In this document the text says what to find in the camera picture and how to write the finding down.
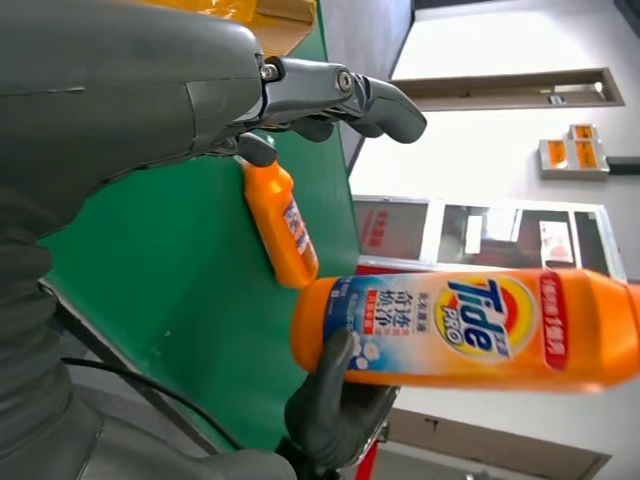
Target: red label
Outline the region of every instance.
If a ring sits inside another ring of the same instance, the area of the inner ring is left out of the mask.
[[[365,304],[365,335],[374,334],[374,316],[376,313],[377,290],[368,290],[367,303]]]
[[[564,370],[569,344],[562,280],[555,272],[544,272],[540,286],[545,362],[553,370]]]

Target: small orange bottle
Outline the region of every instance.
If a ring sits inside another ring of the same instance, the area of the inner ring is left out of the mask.
[[[304,288],[318,276],[318,257],[294,199],[294,181],[274,161],[260,167],[245,163],[245,197],[275,278],[288,288]]]
[[[346,380],[594,392],[640,373],[640,288],[586,270],[327,278],[303,290],[295,360],[352,332]]]

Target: tide logo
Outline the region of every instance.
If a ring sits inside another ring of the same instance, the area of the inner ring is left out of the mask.
[[[435,305],[435,325],[451,348],[480,361],[506,361],[535,330],[531,294],[510,278],[448,282]]]

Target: black cable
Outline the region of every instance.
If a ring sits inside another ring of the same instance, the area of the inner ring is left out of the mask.
[[[222,425],[220,424],[217,420],[211,415],[207,413],[202,407],[198,406],[191,400],[182,396],[179,393],[174,392],[172,390],[169,390],[167,387],[161,385],[155,380],[152,380],[149,377],[145,377],[144,375],[140,375],[139,373],[132,372],[131,370],[127,370],[126,368],[115,367],[113,365],[107,365],[106,363],[95,362],[93,360],[85,360],[82,358],[69,358],[69,357],[63,357],[61,358],[63,362],[66,365],[75,365],[78,367],[87,367],[87,368],[94,368],[97,370],[103,370],[106,372],[115,373],[116,375],[119,375],[121,377],[126,377],[131,380],[134,380],[135,382],[141,383],[143,385],[146,385],[149,388],[152,388],[154,390],[157,390],[163,395],[166,395],[170,398],[173,398],[174,400],[182,403],[183,405],[188,407],[200,417],[202,417],[205,422],[208,423],[214,430],[220,433],[223,438],[229,442],[231,446],[237,449],[237,450],[244,450],[245,447],[242,446],[240,442],[238,441],[235,437],[229,433],[228,430],[225,429]]]

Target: green surface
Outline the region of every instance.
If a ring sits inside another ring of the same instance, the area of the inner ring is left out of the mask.
[[[296,56],[325,52],[316,30]],[[358,246],[338,134],[320,145],[274,137],[321,275],[352,273]],[[275,282],[242,188],[240,166],[227,158],[132,174],[43,241],[54,254],[49,279],[141,372],[245,445],[275,448],[285,402],[304,378],[288,345],[297,293]]]

